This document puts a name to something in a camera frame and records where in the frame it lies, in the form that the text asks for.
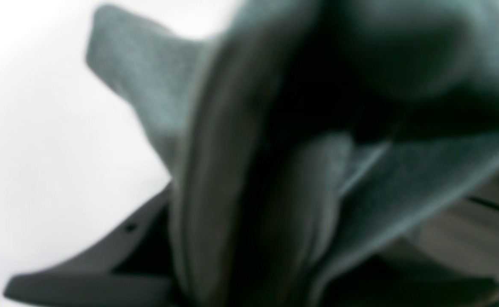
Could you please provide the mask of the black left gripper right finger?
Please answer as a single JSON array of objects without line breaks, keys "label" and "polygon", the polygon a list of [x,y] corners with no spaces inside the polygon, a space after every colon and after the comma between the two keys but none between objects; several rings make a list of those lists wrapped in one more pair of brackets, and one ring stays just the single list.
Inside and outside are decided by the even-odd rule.
[{"label": "black left gripper right finger", "polygon": [[440,264],[399,239],[330,282],[322,307],[499,307],[499,280]]}]

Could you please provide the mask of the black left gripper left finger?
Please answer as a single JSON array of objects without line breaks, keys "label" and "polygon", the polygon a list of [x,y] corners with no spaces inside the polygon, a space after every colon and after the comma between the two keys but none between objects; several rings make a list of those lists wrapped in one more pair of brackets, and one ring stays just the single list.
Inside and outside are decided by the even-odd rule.
[{"label": "black left gripper left finger", "polygon": [[168,235],[171,187],[61,264],[13,276],[4,297],[44,307],[175,307]]}]

